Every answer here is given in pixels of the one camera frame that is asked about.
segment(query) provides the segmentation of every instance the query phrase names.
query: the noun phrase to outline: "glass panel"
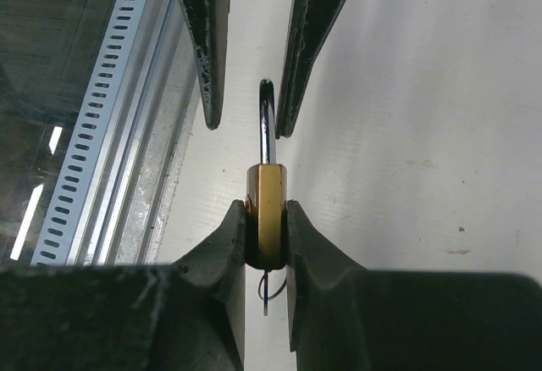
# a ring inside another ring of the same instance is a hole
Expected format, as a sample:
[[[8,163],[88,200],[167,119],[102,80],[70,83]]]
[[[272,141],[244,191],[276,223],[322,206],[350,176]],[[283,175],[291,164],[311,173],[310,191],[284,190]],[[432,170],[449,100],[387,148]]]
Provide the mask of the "glass panel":
[[[0,263],[30,262],[114,0],[0,0]]]

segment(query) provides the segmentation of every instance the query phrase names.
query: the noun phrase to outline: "brass padlock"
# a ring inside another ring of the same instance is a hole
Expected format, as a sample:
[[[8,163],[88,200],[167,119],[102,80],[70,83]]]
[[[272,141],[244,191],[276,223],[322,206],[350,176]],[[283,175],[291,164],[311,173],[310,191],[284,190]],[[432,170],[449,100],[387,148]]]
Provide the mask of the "brass padlock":
[[[285,266],[286,168],[275,163],[273,83],[260,84],[261,163],[246,172],[246,263],[270,272]]]

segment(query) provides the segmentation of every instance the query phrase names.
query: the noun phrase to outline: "white floor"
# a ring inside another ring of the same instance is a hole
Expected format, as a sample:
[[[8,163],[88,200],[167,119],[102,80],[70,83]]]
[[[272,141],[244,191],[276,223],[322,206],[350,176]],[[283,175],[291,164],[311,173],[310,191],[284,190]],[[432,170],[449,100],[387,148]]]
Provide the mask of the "white floor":
[[[224,117],[201,108],[158,261],[245,196],[257,88],[278,87],[291,0],[231,0]],[[542,281],[542,0],[347,0],[278,160],[289,197],[370,269],[512,271]],[[246,369],[295,369],[285,296],[247,274]],[[278,284],[282,274],[276,274]]]

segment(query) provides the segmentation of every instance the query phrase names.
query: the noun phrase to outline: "perforated metal rail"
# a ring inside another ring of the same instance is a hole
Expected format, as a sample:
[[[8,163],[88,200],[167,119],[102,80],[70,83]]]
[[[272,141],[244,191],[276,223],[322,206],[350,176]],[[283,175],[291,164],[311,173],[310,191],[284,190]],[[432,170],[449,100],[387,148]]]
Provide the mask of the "perforated metal rail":
[[[75,124],[32,264],[64,265],[91,189],[100,151],[147,0],[117,0]]]

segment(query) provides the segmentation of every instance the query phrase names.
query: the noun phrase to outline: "cable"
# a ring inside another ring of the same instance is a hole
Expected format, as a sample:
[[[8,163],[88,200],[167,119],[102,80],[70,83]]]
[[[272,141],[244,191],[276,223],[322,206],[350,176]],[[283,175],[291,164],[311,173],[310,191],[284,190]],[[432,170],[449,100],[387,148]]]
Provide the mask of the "cable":
[[[267,316],[267,309],[268,309],[268,302],[269,301],[272,301],[275,297],[277,297],[278,295],[280,295],[280,293],[285,289],[286,287],[286,281],[288,280],[288,277],[285,276],[285,280],[284,282],[282,283],[282,285],[280,286],[280,288],[271,296],[268,296],[268,287],[267,287],[267,283],[268,283],[268,275],[269,275],[269,272],[268,271],[265,271],[263,273],[263,276],[262,278],[260,279],[260,283],[259,285],[257,286],[257,295],[260,297],[260,299],[263,300],[263,314],[264,316]],[[265,281],[265,287],[263,288],[264,289],[264,292],[263,292],[263,296],[262,296],[262,283]]]

